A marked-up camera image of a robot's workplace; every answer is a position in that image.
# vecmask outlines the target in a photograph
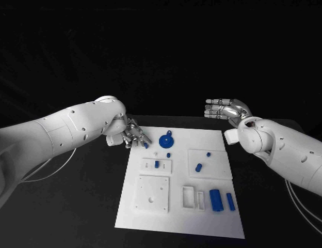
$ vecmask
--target blue block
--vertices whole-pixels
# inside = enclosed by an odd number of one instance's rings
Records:
[[[197,165],[197,168],[196,168],[196,172],[200,172],[201,167],[203,167],[203,164],[198,164],[198,165]]]
[[[224,210],[220,191],[219,190],[210,190],[210,199],[211,199],[211,206],[213,211],[220,212]]]
[[[229,201],[230,210],[234,211],[234,204],[233,204],[232,193],[227,193],[226,194],[226,197],[227,197],[227,201]]]

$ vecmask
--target blue object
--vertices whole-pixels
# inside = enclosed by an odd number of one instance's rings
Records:
[[[160,137],[160,145],[163,148],[170,148],[174,145],[173,132],[168,130],[167,135]]]
[[[227,193],[226,194],[226,197],[227,197],[227,201],[229,201],[230,210],[234,211],[234,204],[233,204],[232,193]]]
[[[210,199],[211,199],[211,206],[213,211],[220,212],[224,210],[220,191],[219,190],[210,190]]]
[[[198,165],[197,165],[197,168],[196,168],[196,172],[200,172],[201,167],[203,167],[203,164],[198,164]]]

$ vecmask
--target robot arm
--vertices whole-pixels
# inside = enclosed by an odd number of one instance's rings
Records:
[[[151,144],[125,106],[112,96],[0,129],[0,208],[27,172],[47,159],[106,135],[109,146],[124,141]]]
[[[322,142],[275,121],[253,117],[237,99],[207,103],[206,117],[227,119],[236,127],[224,132],[227,144],[240,142],[285,179],[322,196]]]

